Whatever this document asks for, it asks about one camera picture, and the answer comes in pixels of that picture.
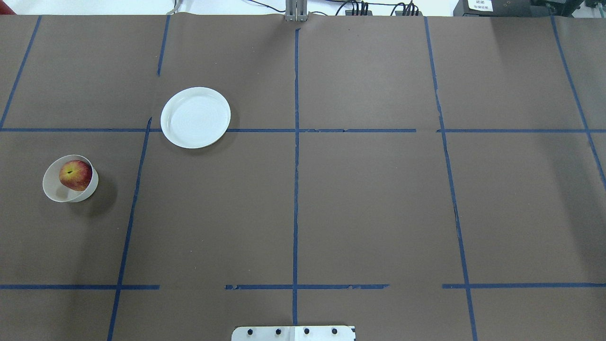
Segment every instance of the sticker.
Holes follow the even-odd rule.
[[[492,0],[467,0],[470,10],[492,12]]]

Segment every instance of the bowl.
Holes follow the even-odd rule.
[[[93,177],[90,179],[90,183],[88,187],[84,189],[84,191],[74,191],[68,187],[65,187],[59,181],[59,171],[61,167],[66,162],[80,160],[88,163],[93,170]],[[42,189],[46,196],[58,203],[77,203],[82,201],[88,197],[90,197],[97,189],[97,185],[99,184],[99,175],[97,174],[97,170],[93,167],[93,164],[82,155],[67,155],[64,156],[55,162],[53,162],[46,173],[44,173],[44,178],[42,179]]]

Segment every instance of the blue tape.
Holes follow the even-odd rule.
[[[389,284],[304,284],[304,285],[299,285],[299,289],[303,289],[303,290],[343,290],[343,289],[383,290],[388,287],[389,287]]]
[[[606,283],[474,283],[442,284],[442,289],[606,288]]]
[[[560,58],[562,58],[562,65],[564,65],[564,71],[566,71],[566,77],[568,78],[568,83],[570,84],[570,90],[572,90],[576,107],[579,110],[579,115],[581,116],[581,121],[583,122],[583,127],[585,127],[585,133],[587,134],[587,140],[589,141],[589,146],[591,147],[593,158],[596,161],[598,172],[600,173],[600,178],[602,179],[602,185],[604,187],[604,190],[606,191],[606,177],[604,176],[604,169],[602,168],[602,163],[600,162],[598,152],[596,151],[596,146],[593,143],[593,138],[591,137],[591,132],[589,131],[589,126],[587,125],[587,120],[585,119],[585,113],[583,112],[581,101],[579,101],[579,96],[576,92],[576,88],[574,87],[574,82],[572,80],[572,76],[570,75],[570,70],[568,69],[568,63],[566,62],[566,57],[564,56],[564,50],[562,50],[562,44],[560,43],[560,37],[558,35],[558,27],[556,25],[556,20],[553,15],[551,16],[551,27],[553,28],[553,35],[556,38],[556,44],[558,45]]]
[[[116,295],[114,296],[114,305],[112,309],[112,317],[110,318],[110,329],[107,332],[107,341],[112,341],[113,338],[113,330],[116,325],[116,315],[118,314],[118,303],[120,302],[120,289],[116,290]]]
[[[237,284],[226,285],[225,290],[292,290],[291,284]]]
[[[469,284],[469,275],[467,272],[467,261],[465,260],[465,248],[463,245],[463,233],[461,232],[461,221],[459,219],[459,208],[456,202],[456,193],[455,193],[455,182],[453,180],[452,168],[450,166],[450,156],[448,155],[448,147],[446,141],[446,127],[444,126],[444,116],[442,115],[442,106],[440,105],[440,99],[438,97],[438,77],[436,75],[436,66],[433,60],[433,49],[431,48],[431,37],[429,33],[429,22],[427,21],[427,17],[423,17],[425,20],[425,35],[427,36],[427,49],[429,51],[429,60],[431,63],[431,76],[433,78],[433,89],[436,95],[436,106],[438,107],[438,114],[440,119],[440,129],[442,132],[442,145],[444,148],[444,157],[446,160],[446,170],[448,172],[448,183],[450,184],[450,196],[453,202],[454,209],[454,220],[456,223],[456,232],[457,238],[459,240],[459,253],[461,255],[461,265],[463,267],[463,279],[465,280],[465,284]],[[471,290],[467,288],[465,290],[467,295],[467,309],[469,310],[469,321],[471,323],[471,336],[473,341],[478,341],[478,332],[476,331],[476,317],[473,312],[473,302],[471,299]]]
[[[294,133],[294,129],[249,129],[249,128],[229,128],[227,132],[230,133]]]
[[[293,326],[298,324],[299,281],[299,31],[295,30],[295,197],[293,212]]]
[[[416,129],[301,129],[302,133],[416,133]]]
[[[166,24],[164,24],[164,37],[162,38],[162,48],[160,49],[160,58],[158,59],[158,76],[162,70],[162,60],[164,59],[164,48],[166,47],[166,37],[168,37],[168,23],[170,22],[170,15],[166,16]]]
[[[297,290],[382,290],[388,288],[389,284],[298,284]],[[226,285],[225,290],[291,290],[290,284],[237,284]]]
[[[585,129],[444,129],[446,133],[586,133]]]
[[[124,250],[122,252],[122,262],[120,264],[120,272],[118,274],[118,288],[116,289],[116,296],[114,298],[114,305],[112,309],[112,318],[110,320],[109,332],[107,333],[107,341],[111,341],[113,337],[113,328],[116,323],[116,315],[118,313],[118,303],[120,302],[120,287],[122,286],[122,280],[124,279],[124,269],[126,268],[126,257],[128,256],[128,245],[130,244],[130,234],[133,230],[133,220],[135,218],[135,207],[137,205],[137,198],[139,197],[139,185],[141,184],[141,170],[143,169],[143,162],[145,161],[145,152],[147,151],[147,141],[150,136],[150,126],[152,124],[152,118],[150,117],[147,121],[147,128],[145,129],[145,138],[143,139],[143,148],[141,149],[141,158],[139,159],[139,170],[137,171],[137,181],[135,183],[135,193],[133,194],[133,203],[130,206],[130,217],[128,218],[128,229],[126,230],[126,238],[124,240]]]
[[[159,285],[3,284],[0,290],[160,290]]]
[[[3,132],[108,132],[144,133],[143,128],[2,128]],[[161,128],[152,128],[150,133],[161,133]],[[294,133],[291,128],[229,128],[228,133]],[[299,133],[415,133],[416,129],[299,129]]]
[[[108,132],[124,133],[136,132],[143,133],[145,129],[141,128],[2,128],[3,132]]]
[[[32,37],[30,38],[30,43],[27,45],[27,49],[25,50],[25,55],[23,55],[23,60],[21,61],[21,66],[19,66],[19,71],[17,72],[17,77],[15,77],[15,82],[13,83],[13,88],[10,91],[10,95],[8,96],[8,101],[6,102],[6,106],[4,107],[4,113],[2,113],[2,118],[0,118],[0,129],[4,126],[4,121],[6,120],[6,115],[8,114],[8,110],[10,108],[10,103],[13,101],[13,96],[15,95],[15,91],[17,91],[17,85],[19,84],[19,79],[21,79],[21,74],[23,73],[23,68],[25,67],[25,62],[27,61],[27,57],[30,54],[32,49],[32,45],[34,44],[34,39],[36,38],[36,33],[38,32],[38,28],[40,27],[40,20],[42,20],[42,16],[38,16],[38,20],[36,21],[36,26],[34,27],[34,31],[32,32]]]

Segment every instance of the red apple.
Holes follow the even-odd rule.
[[[59,181],[74,191],[84,191],[92,177],[93,169],[88,163],[80,160],[65,163],[59,171]]]

